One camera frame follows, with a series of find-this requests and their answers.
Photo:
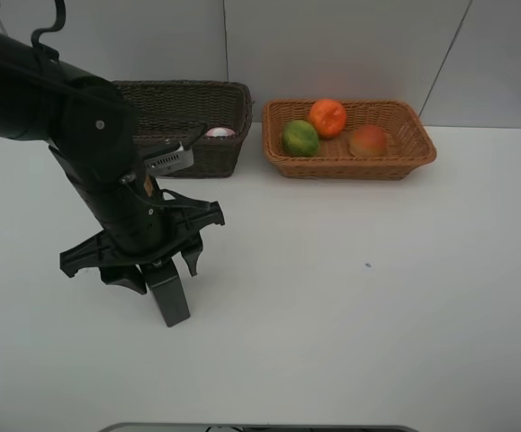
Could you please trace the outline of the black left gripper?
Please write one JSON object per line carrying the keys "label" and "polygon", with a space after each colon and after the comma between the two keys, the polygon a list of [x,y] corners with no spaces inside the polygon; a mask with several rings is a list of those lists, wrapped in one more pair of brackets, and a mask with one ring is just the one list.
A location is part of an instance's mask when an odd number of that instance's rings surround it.
{"label": "black left gripper", "polygon": [[181,253],[191,277],[197,275],[203,252],[200,231],[224,225],[217,202],[186,197],[153,186],[151,196],[133,183],[118,183],[104,192],[75,186],[103,228],[98,234],[60,254],[60,269],[69,277],[85,268],[99,268],[106,285],[147,294],[143,274],[136,266],[165,263]]}

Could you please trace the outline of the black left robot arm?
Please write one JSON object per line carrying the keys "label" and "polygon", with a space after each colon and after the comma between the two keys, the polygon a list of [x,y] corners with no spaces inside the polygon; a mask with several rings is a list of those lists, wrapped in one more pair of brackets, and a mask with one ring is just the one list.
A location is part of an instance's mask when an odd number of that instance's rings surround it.
{"label": "black left robot arm", "polygon": [[61,254],[61,270],[97,268],[145,293],[176,278],[175,255],[194,270],[201,230],[224,217],[216,202],[157,186],[134,142],[139,117],[112,83],[0,33],[0,138],[46,142],[102,228]]}

